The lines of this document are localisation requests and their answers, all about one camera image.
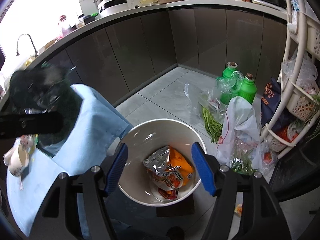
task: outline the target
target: light blue cloth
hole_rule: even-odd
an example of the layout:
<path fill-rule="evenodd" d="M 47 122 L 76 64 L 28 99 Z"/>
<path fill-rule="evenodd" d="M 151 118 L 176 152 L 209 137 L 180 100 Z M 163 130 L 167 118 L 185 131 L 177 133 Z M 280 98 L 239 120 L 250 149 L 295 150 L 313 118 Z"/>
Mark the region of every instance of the light blue cloth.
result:
<path fill-rule="evenodd" d="M 115 138 L 122 138 L 133 127 L 96 90 L 81 84 L 71 87 L 83 101 L 75 127 L 57 155 L 51 159 L 39 150 L 31 155 L 22 191 L 19 178 L 7 172 L 12 215 L 26 236 L 57 175 L 65 171 L 73 176 L 100 165 Z"/>

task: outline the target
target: green vegetable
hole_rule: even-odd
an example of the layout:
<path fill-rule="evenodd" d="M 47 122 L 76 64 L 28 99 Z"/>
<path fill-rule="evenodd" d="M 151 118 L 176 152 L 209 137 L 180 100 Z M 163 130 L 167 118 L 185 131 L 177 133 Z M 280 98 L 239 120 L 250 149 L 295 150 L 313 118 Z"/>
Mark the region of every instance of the green vegetable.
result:
<path fill-rule="evenodd" d="M 212 114 L 206 107 L 202 107 L 202 118 L 204 127 L 211 137 L 211 142 L 217 143 L 221 135 L 222 125 L 212 117 Z"/>
<path fill-rule="evenodd" d="M 252 169 L 251 160 L 249 158 L 251 152 L 252 151 L 245 152 L 244 150 L 235 146 L 235 152 L 231 157 L 231 169 L 235 172 L 245 175 L 251 175 L 254 173 L 256 170 Z"/>

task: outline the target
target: white rice cooker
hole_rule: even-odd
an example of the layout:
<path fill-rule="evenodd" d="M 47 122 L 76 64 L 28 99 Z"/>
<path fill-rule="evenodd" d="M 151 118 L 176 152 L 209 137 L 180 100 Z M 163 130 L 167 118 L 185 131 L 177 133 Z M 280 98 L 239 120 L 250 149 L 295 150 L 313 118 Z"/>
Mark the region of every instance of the white rice cooker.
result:
<path fill-rule="evenodd" d="M 98 8 L 101 18 L 129 9 L 127 0 L 103 0 Z"/>

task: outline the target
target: white bucket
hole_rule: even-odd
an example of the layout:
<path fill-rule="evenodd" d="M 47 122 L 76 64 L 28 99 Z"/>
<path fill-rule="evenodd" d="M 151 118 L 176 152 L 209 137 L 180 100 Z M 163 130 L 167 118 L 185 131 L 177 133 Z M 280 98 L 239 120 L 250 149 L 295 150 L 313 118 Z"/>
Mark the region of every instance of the white bucket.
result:
<path fill-rule="evenodd" d="M 207 154 L 200 135 L 191 126 L 171 119 L 155 119 L 132 128 L 120 143 L 128 146 L 128 160 L 119 180 L 122 192 L 133 201 L 154 207 L 169 206 L 190 196 L 201 183 L 191 156 L 191 146 L 198 142 Z M 174 201 L 164 202 L 152 193 L 153 182 L 142 161 L 153 152 L 170 145 L 180 152 L 194 168 L 193 178 L 181 187 Z"/>

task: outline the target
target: cork stopper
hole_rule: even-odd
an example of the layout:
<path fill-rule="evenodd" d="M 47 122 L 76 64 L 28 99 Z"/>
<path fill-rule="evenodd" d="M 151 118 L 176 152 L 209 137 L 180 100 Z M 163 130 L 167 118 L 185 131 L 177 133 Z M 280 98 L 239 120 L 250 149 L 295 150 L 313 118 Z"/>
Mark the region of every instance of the cork stopper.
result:
<path fill-rule="evenodd" d="M 253 75 L 251 74 L 251 73 L 247 73 L 247 79 L 250 79 L 250 80 L 252 80 L 253 79 Z"/>

